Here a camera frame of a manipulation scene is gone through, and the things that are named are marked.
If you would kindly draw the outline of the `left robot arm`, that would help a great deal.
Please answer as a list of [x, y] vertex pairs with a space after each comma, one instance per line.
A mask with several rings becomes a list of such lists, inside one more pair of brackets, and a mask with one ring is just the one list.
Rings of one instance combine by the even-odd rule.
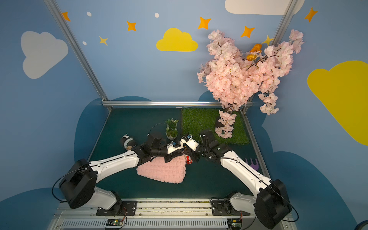
[[118, 197], [111, 191], [98, 188], [96, 185], [103, 179], [129, 168], [147, 163], [154, 157], [163, 157], [165, 162], [181, 155], [184, 143], [189, 139], [183, 137], [171, 144], [149, 134], [145, 143], [139, 145], [128, 135], [122, 138], [126, 151], [107, 159], [88, 162], [78, 160], [69, 172], [62, 177], [59, 188], [71, 209], [82, 206], [93, 206], [111, 209]]

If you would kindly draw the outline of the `aluminium back frame bar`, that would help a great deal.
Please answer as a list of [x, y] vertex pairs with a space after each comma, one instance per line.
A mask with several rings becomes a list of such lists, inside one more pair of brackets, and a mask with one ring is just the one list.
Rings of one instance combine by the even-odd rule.
[[174, 107], [210, 107], [221, 106], [220, 102], [205, 101], [102, 101], [103, 106], [174, 106]]

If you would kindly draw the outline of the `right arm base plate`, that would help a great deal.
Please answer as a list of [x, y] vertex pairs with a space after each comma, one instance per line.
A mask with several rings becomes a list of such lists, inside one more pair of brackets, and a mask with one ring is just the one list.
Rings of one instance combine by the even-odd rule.
[[236, 211], [227, 200], [211, 199], [210, 204], [213, 216], [250, 216], [248, 212]]

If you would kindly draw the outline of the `white cat plush keychain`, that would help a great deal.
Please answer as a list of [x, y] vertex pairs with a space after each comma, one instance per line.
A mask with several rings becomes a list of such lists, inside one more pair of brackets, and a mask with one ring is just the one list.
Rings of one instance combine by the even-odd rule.
[[193, 160], [190, 156], [187, 156], [186, 155], [186, 164], [189, 165], [189, 164], [192, 164], [193, 163]]

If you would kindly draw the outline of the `pink cherry blossom tree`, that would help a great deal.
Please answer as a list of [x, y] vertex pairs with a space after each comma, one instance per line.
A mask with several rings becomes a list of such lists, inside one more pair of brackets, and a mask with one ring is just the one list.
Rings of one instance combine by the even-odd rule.
[[275, 90], [280, 78], [289, 74], [293, 55], [300, 53], [304, 44], [303, 37], [302, 32], [292, 29], [288, 41], [265, 49], [256, 44], [243, 54], [223, 32], [216, 30], [209, 34], [207, 48], [213, 59], [201, 66], [197, 76], [223, 108], [219, 111], [223, 127], [216, 131], [220, 137], [231, 136], [232, 113], [239, 111], [255, 94], [263, 102], [262, 113], [269, 116], [279, 111]]

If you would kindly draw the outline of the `purple pink toy rake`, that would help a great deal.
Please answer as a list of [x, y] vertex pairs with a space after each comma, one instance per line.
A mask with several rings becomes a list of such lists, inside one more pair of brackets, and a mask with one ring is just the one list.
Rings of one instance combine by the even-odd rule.
[[260, 164], [257, 158], [245, 158], [245, 162], [250, 165], [254, 170], [258, 171], [260, 168]]

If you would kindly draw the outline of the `green artificial grass mat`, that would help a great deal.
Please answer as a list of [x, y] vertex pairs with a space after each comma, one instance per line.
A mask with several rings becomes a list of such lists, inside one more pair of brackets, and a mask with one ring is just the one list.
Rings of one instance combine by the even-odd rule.
[[219, 143], [249, 144], [250, 139], [247, 136], [242, 115], [239, 112], [233, 112], [232, 116], [230, 122], [232, 134], [228, 138], [222, 138], [216, 133], [217, 128], [223, 127], [223, 124], [219, 122], [218, 108], [184, 108], [181, 110], [181, 126], [183, 132], [191, 134], [198, 142], [201, 141], [200, 132], [209, 129], [214, 132], [215, 139]]

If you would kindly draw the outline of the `small potted succulent plant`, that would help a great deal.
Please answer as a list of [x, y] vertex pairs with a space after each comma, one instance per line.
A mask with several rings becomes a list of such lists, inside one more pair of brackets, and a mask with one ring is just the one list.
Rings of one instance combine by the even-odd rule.
[[179, 120], [178, 119], [167, 119], [165, 121], [166, 124], [166, 137], [169, 140], [175, 140], [178, 136], [178, 130], [177, 130], [177, 124]]

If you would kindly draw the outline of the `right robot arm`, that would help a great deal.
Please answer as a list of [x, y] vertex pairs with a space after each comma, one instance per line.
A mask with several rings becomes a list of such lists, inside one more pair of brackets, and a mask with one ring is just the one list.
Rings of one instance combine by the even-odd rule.
[[237, 211], [254, 214], [268, 229], [273, 229], [291, 211], [286, 186], [280, 180], [271, 180], [243, 161], [237, 153], [226, 144], [220, 144], [211, 130], [200, 133], [201, 144], [190, 134], [181, 138], [181, 143], [191, 149], [192, 159], [204, 157], [209, 161], [220, 163], [233, 173], [253, 194], [254, 198], [235, 193], [230, 197], [232, 207]]

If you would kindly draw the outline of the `pink knitted bag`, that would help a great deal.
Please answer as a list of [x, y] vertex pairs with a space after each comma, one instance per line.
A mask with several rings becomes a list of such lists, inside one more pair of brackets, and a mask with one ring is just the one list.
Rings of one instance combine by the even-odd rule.
[[186, 176], [185, 156], [179, 156], [165, 163], [164, 157], [157, 157], [137, 167], [137, 174], [163, 183], [179, 184]]

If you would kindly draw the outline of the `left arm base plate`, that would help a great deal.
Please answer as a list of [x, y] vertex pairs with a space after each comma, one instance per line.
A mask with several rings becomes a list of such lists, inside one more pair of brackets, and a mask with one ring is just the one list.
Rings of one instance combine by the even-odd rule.
[[122, 200], [116, 202], [110, 209], [98, 208], [97, 216], [134, 216], [137, 209], [137, 201]]

